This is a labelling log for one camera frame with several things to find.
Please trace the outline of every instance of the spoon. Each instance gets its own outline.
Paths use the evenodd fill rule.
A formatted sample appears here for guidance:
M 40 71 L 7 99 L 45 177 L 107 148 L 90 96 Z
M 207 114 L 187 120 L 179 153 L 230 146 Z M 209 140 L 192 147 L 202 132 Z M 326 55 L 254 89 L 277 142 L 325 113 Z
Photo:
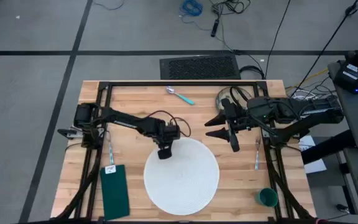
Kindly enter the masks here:
M 167 91 L 171 94 L 175 94 L 176 96 L 179 96 L 181 99 L 183 99 L 184 101 L 186 101 L 188 104 L 190 105 L 194 105 L 194 102 L 189 100 L 187 97 L 182 96 L 179 93 L 175 93 L 175 90 L 172 88 L 172 86 L 167 86 Z

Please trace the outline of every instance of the sticker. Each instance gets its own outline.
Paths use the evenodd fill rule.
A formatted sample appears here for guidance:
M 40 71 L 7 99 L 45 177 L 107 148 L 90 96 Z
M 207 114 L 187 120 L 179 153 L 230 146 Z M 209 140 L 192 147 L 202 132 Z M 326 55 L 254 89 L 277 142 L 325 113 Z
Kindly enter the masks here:
M 104 168 L 106 174 L 112 174 L 116 172 L 116 165 L 107 166 Z
M 354 80 L 357 80 L 357 79 L 358 79 L 357 77 L 355 77 L 354 75 L 352 75 L 352 74 L 350 74 L 350 73 L 343 72 L 343 74 L 347 75 L 348 77 L 353 78 Z
M 354 65 L 351 65 L 351 64 L 347 65 L 346 68 L 348 68 L 348 69 L 350 69 L 350 70 L 353 70 L 353 72 L 357 72 L 357 71 L 358 71 L 358 68 L 357 68 L 356 66 L 354 66 Z

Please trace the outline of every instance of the blue cable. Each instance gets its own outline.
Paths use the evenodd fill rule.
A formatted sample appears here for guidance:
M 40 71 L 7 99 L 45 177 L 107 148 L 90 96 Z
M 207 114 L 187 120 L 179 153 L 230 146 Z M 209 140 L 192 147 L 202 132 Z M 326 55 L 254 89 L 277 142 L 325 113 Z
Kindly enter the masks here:
M 190 16 L 199 16 L 203 12 L 203 5 L 197 0 L 185 0 L 180 8 L 181 12 Z

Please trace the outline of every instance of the wooden tabletop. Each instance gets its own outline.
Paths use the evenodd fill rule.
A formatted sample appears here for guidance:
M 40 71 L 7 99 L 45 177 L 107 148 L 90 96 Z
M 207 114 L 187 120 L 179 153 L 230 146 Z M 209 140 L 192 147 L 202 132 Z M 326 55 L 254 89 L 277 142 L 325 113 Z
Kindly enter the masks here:
M 267 80 L 270 96 L 286 97 L 281 80 Z M 96 101 L 99 81 L 84 81 L 78 103 Z M 114 162 L 125 164 L 129 205 L 131 214 L 120 220 L 204 220 L 204 221 L 266 221 L 275 217 L 273 208 L 259 205 L 255 194 L 262 188 L 270 187 L 263 146 L 259 151 L 259 170 L 255 171 L 256 139 L 260 137 L 260 128 L 251 131 L 240 131 L 237 135 L 240 151 L 234 153 L 230 145 L 217 138 L 207 137 L 208 131 L 220 129 L 220 126 L 204 127 L 205 122 L 215 117 L 215 97 L 225 86 L 176 86 L 175 91 L 195 102 L 194 106 L 185 103 L 179 97 L 170 95 L 164 86 L 115 86 L 112 89 L 111 107 L 115 110 L 143 117 L 156 110 L 166 110 L 174 116 L 187 120 L 191 126 L 191 138 L 202 142 L 215 155 L 219 164 L 220 179 L 218 189 L 212 201 L 200 212 L 176 216 L 157 208 L 149 199 L 143 181 L 143 171 L 147 157 L 157 146 L 151 139 L 140 135 L 136 130 L 110 124 Z M 250 86 L 242 86 L 252 96 Z M 165 114 L 153 117 L 168 120 Z M 69 141 L 68 145 L 80 142 L 80 139 Z M 62 173 L 57 187 L 51 217 L 57 216 L 68 205 L 79 188 L 81 172 L 85 158 L 85 149 L 73 146 L 67 150 Z M 288 187 L 296 199 L 312 216 L 315 216 L 310 188 L 306 178 L 300 152 L 285 148 L 282 150 L 283 163 L 287 175 Z M 105 140 L 101 167 L 109 165 L 108 143 Z M 85 194 L 82 216 L 85 216 L 88 194 Z M 287 215 L 284 200 L 279 190 L 280 205 L 283 217 Z M 93 219 L 103 216 L 103 201 L 98 178 L 98 186 L 93 209 Z

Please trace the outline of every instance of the dark green cloth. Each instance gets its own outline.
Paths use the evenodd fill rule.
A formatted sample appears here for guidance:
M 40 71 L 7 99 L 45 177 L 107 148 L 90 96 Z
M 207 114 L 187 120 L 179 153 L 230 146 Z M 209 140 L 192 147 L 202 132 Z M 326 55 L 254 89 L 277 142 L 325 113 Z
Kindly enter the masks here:
M 106 174 L 105 167 L 100 170 L 102 182 L 104 219 L 112 220 L 129 215 L 129 198 L 125 166 L 117 165 L 116 172 Z

